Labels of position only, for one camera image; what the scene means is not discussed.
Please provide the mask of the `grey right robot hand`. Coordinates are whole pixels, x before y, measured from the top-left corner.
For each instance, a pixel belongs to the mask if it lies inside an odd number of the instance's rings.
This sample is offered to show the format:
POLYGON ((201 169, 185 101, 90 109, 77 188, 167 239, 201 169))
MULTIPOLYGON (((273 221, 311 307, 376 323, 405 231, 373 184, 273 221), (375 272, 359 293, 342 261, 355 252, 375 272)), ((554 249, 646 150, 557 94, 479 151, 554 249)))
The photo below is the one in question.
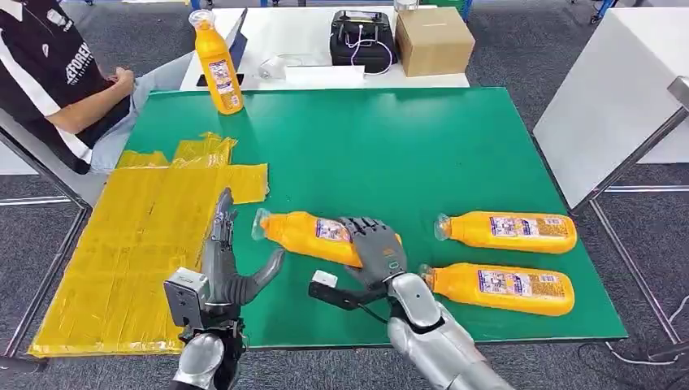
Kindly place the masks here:
POLYGON ((391 278, 407 272, 407 257, 395 231, 378 219, 340 217, 349 233, 361 266, 345 270, 368 289, 381 288, 391 278))

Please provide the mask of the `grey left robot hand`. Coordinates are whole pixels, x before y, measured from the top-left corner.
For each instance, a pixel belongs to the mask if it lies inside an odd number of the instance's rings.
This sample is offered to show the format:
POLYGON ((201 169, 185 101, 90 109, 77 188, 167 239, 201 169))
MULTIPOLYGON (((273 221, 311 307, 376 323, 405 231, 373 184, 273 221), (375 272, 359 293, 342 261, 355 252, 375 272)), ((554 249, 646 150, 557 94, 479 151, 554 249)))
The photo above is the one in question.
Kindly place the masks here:
POLYGON ((211 307, 249 304, 279 274, 284 263, 285 250, 276 249, 258 271, 241 275, 232 246, 236 215, 231 190, 224 188, 215 204, 201 256, 201 273, 210 284, 206 304, 211 307))

